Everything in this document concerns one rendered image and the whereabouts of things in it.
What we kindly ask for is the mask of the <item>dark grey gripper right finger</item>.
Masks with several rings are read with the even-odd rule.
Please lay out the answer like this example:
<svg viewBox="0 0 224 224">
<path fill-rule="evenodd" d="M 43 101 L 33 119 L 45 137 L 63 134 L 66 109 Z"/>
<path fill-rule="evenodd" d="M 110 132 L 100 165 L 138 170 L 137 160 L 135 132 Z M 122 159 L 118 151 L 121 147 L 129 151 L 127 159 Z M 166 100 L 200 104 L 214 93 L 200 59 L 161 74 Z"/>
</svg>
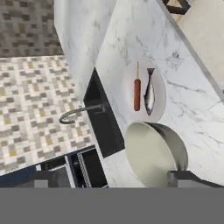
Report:
<svg viewBox="0 0 224 224">
<path fill-rule="evenodd" d="M 168 187 L 176 188 L 224 188 L 224 185 L 198 178 L 190 171 L 169 171 Z"/>
</svg>

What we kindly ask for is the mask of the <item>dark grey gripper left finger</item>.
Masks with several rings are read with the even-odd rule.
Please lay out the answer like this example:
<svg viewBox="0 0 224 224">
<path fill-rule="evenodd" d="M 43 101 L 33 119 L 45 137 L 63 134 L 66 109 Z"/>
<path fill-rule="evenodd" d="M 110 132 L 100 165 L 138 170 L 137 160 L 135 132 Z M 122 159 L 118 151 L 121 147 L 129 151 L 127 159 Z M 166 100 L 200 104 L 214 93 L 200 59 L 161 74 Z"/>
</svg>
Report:
<svg viewBox="0 0 224 224">
<path fill-rule="evenodd" d="M 56 170 L 36 171 L 23 184 L 21 188 L 70 188 L 67 169 L 65 166 Z"/>
</svg>

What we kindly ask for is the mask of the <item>white plate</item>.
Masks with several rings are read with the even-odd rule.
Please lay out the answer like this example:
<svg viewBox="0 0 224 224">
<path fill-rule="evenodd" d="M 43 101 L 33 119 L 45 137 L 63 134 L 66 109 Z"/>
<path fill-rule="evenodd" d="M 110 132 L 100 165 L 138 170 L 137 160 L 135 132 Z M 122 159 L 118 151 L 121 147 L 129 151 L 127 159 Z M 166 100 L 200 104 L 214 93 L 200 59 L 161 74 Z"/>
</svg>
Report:
<svg viewBox="0 0 224 224">
<path fill-rule="evenodd" d="M 134 81 L 137 78 L 137 61 L 132 61 L 123 72 L 122 77 L 122 94 L 123 104 L 128 110 L 128 115 L 134 121 L 148 121 L 157 123 L 165 111 L 166 106 L 166 89 L 165 82 L 158 71 L 157 67 L 147 60 L 140 59 L 139 61 L 139 79 L 141 80 L 141 104 L 140 110 L 134 110 Z M 151 115 L 147 114 L 144 105 L 144 95 L 149 81 L 148 68 L 154 68 L 152 75 L 152 83 L 155 93 L 155 104 Z"/>
</svg>

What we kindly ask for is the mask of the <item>grey curved tap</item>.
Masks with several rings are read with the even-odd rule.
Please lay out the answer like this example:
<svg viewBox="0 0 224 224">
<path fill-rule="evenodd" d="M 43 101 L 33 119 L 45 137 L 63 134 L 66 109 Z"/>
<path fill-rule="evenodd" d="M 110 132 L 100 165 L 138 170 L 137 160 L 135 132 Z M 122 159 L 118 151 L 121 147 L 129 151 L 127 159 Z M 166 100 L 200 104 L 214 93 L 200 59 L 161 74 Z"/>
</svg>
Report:
<svg viewBox="0 0 224 224">
<path fill-rule="evenodd" d="M 91 105 L 91 106 L 88 106 L 88 107 L 85 107 L 85 108 L 77 108 L 77 109 L 74 109 L 74 110 L 70 110 L 70 111 L 64 113 L 63 115 L 61 115 L 59 117 L 59 123 L 65 124 L 65 125 L 73 124 L 73 123 L 75 123 L 75 120 L 70 120 L 69 116 L 78 115 L 81 112 L 91 111 L 91 110 L 94 110 L 94 109 L 100 109 L 102 112 L 104 112 L 106 110 L 105 105 L 103 103 L 96 104 L 96 105 Z"/>
</svg>

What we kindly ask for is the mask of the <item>black sink basin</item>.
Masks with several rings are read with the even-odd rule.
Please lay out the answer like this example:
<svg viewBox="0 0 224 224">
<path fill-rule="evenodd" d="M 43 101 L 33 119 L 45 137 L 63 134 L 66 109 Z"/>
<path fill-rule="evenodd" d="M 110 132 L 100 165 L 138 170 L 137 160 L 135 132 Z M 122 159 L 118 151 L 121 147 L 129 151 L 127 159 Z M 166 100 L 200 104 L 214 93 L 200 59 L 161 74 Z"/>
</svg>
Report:
<svg viewBox="0 0 224 224">
<path fill-rule="evenodd" d="M 122 151 L 124 149 L 123 135 L 96 69 L 92 72 L 88 83 L 84 104 L 86 107 L 102 104 L 105 108 L 87 111 L 102 156 L 107 158 Z"/>
</svg>

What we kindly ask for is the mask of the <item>silver grey fish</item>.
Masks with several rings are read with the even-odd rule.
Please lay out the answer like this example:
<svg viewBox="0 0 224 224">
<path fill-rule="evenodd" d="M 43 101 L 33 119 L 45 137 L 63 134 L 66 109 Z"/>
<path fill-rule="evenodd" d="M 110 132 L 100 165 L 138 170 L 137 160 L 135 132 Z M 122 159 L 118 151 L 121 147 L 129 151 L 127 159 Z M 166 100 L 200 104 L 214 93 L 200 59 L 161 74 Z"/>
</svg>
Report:
<svg viewBox="0 0 224 224">
<path fill-rule="evenodd" d="M 154 72 L 154 68 L 148 68 L 147 72 L 149 75 L 149 81 L 148 81 L 147 88 L 144 95 L 144 105 L 145 105 L 147 114 L 150 116 L 155 104 L 155 93 L 154 93 L 154 87 L 152 83 L 152 75 Z"/>
</svg>

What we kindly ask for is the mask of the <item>red sausage on stick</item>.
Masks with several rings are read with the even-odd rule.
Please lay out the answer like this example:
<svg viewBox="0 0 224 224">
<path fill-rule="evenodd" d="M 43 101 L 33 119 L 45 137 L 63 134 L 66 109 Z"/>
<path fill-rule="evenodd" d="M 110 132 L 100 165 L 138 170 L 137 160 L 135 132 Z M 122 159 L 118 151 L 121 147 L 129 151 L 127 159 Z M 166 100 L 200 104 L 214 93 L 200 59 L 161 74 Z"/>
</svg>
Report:
<svg viewBox="0 0 224 224">
<path fill-rule="evenodd" d="M 140 110 L 141 80 L 139 79 L 139 62 L 136 63 L 136 79 L 134 81 L 134 110 Z"/>
</svg>

